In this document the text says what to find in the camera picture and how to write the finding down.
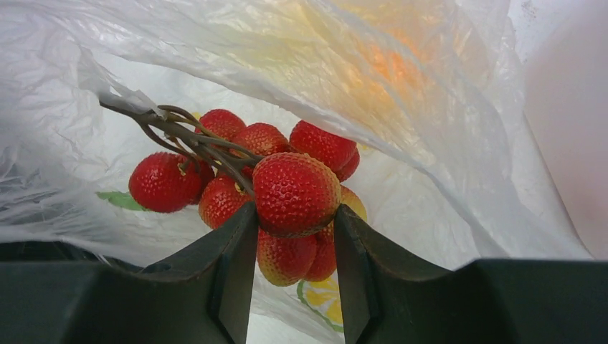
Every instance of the lemon slice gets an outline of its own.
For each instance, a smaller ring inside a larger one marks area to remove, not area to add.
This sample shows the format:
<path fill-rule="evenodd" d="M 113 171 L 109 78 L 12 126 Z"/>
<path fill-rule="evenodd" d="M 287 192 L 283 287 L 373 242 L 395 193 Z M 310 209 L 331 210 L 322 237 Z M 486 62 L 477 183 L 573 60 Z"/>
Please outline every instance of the lemon slice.
<path fill-rule="evenodd" d="M 342 304 L 337 279 L 337 275 L 333 274 L 322 282 L 302 280 L 298 283 L 298 298 L 336 332 L 343 333 Z"/>

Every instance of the dark object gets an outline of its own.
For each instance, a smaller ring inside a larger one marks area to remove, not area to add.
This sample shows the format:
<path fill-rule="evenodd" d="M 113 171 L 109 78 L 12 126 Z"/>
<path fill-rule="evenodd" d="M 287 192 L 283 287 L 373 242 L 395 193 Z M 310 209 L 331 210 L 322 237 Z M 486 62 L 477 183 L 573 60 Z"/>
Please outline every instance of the dark object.
<path fill-rule="evenodd" d="M 347 206 L 334 224 L 348 344 L 608 338 L 606 263 L 482 259 L 450 272 Z M 0 244 L 0 343 L 245 343 L 256 246 L 251 203 L 146 268 L 58 242 Z"/>
<path fill-rule="evenodd" d="M 608 264 L 481 259 L 455 272 L 334 221 L 346 344 L 606 343 Z"/>
<path fill-rule="evenodd" d="M 7 245 L 0 257 L 13 262 L 0 263 L 2 343 L 246 341 L 257 247 L 253 203 L 145 269 L 92 262 L 94 255 L 60 243 Z"/>

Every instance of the translucent plastic bag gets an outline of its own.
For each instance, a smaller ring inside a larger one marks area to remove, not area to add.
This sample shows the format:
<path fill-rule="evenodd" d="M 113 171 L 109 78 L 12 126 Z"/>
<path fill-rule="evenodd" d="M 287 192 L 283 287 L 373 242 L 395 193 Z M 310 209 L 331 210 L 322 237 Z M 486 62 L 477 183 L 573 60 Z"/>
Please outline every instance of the translucent plastic bag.
<path fill-rule="evenodd" d="M 102 110 L 235 111 L 358 141 L 370 224 L 453 269 L 479 256 L 588 259 L 527 130 L 508 0 L 0 0 L 0 240 L 64 240 L 150 264 L 209 231 L 194 207 L 116 207 L 159 150 Z M 252 311 L 335 328 L 256 275 Z"/>

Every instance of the bumpy fruit skin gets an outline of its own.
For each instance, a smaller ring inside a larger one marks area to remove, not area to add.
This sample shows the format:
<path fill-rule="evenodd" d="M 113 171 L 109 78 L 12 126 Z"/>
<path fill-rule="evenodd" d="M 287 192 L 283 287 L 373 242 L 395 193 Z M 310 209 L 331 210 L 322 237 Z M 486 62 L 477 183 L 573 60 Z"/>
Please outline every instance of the bumpy fruit skin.
<path fill-rule="evenodd" d="M 267 123 L 254 123 L 241 130 L 233 139 L 233 143 L 259 156 L 271 156 L 276 153 L 292 151 L 289 140 L 275 127 Z M 230 150 L 235 155 L 241 155 L 236 150 Z M 243 168 L 243 174 L 251 178 L 253 169 Z"/>
<path fill-rule="evenodd" d="M 201 203 L 199 215 L 211 229 L 218 229 L 252 197 L 237 188 L 229 176 L 220 176 L 207 185 Z"/>
<path fill-rule="evenodd" d="M 209 182 L 215 178 L 215 173 L 213 172 L 213 168 L 209 166 L 208 163 L 204 161 L 199 161 L 199 166 L 201 167 L 199 177 L 201 179 L 201 190 L 200 192 L 190 201 L 191 205 L 196 205 L 201 201 L 201 197 L 203 195 L 204 189 L 207 187 Z"/>
<path fill-rule="evenodd" d="M 367 222 L 367 211 L 365 210 L 365 206 L 361 199 L 349 188 L 344 185 L 342 187 L 342 201 L 341 203 L 349 206 L 355 214 L 361 217 L 365 222 Z"/>
<path fill-rule="evenodd" d="M 320 161 L 298 153 L 277 153 L 253 170 L 260 226 L 270 235 L 306 237 L 327 226 L 340 205 L 336 175 Z"/>
<path fill-rule="evenodd" d="M 296 151 L 307 153 L 333 172 L 341 170 L 357 149 L 354 141 L 328 133 L 303 120 L 293 127 L 289 142 Z"/>
<path fill-rule="evenodd" d="M 144 158 L 129 178 L 129 192 L 141 206 L 158 213 L 172 213 L 189 205 L 201 194 L 202 179 L 192 164 L 182 172 L 186 158 L 158 152 Z"/>
<path fill-rule="evenodd" d="M 342 203 L 350 206 L 363 220 L 367 221 L 365 206 L 359 197 L 349 188 L 342 186 Z M 321 282 L 328 279 L 336 270 L 336 248 L 333 245 L 333 221 L 315 234 L 317 240 L 317 253 L 315 261 L 306 272 L 304 280 Z"/>
<path fill-rule="evenodd" d="M 213 109 L 202 115 L 199 122 L 213 134 L 228 141 L 231 141 L 239 131 L 246 127 L 239 116 L 225 109 Z"/>
<path fill-rule="evenodd" d="M 340 182 L 343 182 L 346 179 L 350 178 L 359 167 L 360 161 L 361 156 L 359 155 L 358 149 L 355 148 L 355 153 L 353 154 L 353 157 L 348 161 L 348 163 L 346 163 L 346 165 L 344 165 L 343 168 L 336 172 L 338 180 Z"/>
<path fill-rule="evenodd" d="M 266 280 L 287 287 L 301 280 L 315 260 L 314 236 L 277 238 L 263 230 L 257 235 L 257 264 Z"/>

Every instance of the stem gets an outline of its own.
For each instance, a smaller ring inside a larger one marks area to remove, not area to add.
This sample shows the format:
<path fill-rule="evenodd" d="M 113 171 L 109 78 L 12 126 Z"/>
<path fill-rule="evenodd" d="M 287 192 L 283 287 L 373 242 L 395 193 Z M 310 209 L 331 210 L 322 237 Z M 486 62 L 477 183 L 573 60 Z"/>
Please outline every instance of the stem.
<path fill-rule="evenodd" d="M 194 163 L 198 168 L 199 164 L 196 162 L 193 154 L 186 151 L 186 149 L 179 144 L 179 139 L 189 147 L 196 156 L 218 170 L 225 172 L 247 193 L 254 196 L 252 182 L 243 176 L 241 170 L 246 166 L 254 168 L 264 157 L 256 155 L 242 146 L 224 140 L 208 131 L 188 111 L 173 105 L 159 105 L 159 109 L 168 112 L 167 118 L 164 120 L 157 116 L 153 110 L 136 109 L 135 106 L 124 102 L 124 100 L 114 95 L 100 96 L 99 104 L 104 108 L 132 118 L 139 124 L 143 132 L 151 140 L 170 151 L 187 157 L 189 161 Z M 201 133 L 195 133 L 178 123 L 193 125 L 200 129 Z M 161 139 L 150 127 L 163 131 L 169 137 L 169 140 L 175 142 L 177 147 Z M 223 151 L 221 148 L 234 149 L 237 152 L 245 154 L 245 156 L 236 156 L 235 154 Z"/>

